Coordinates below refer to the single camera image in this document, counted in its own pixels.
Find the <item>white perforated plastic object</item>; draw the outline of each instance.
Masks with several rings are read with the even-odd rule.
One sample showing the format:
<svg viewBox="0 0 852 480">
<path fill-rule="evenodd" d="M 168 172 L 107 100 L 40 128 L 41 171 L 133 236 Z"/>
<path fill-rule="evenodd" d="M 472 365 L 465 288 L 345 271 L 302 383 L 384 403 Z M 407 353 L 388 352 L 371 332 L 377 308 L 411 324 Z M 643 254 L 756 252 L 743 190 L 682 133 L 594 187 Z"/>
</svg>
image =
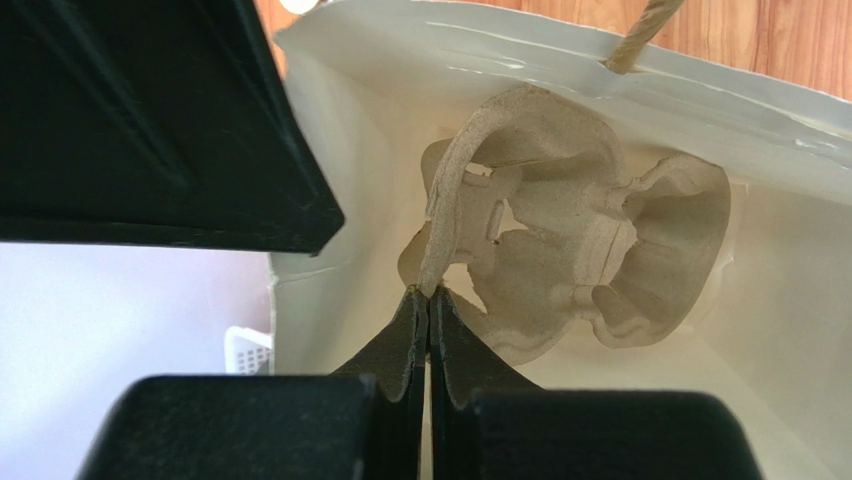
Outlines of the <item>white perforated plastic object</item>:
<svg viewBox="0 0 852 480">
<path fill-rule="evenodd" d="M 230 327 L 225 332 L 226 373 L 255 375 L 271 357 L 271 335 L 243 327 Z"/>
</svg>

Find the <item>bag handle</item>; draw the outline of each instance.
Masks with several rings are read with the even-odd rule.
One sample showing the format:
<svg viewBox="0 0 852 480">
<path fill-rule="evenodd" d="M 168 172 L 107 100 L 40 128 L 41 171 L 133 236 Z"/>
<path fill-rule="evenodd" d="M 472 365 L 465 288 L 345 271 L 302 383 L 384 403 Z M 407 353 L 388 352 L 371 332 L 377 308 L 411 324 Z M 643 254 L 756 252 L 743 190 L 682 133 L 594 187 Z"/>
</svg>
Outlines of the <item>bag handle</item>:
<svg viewBox="0 0 852 480">
<path fill-rule="evenodd" d="M 645 45 L 663 28 L 683 2 L 684 0 L 648 0 L 639 20 L 604 62 L 606 68 L 619 75 L 630 72 Z"/>
</svg>

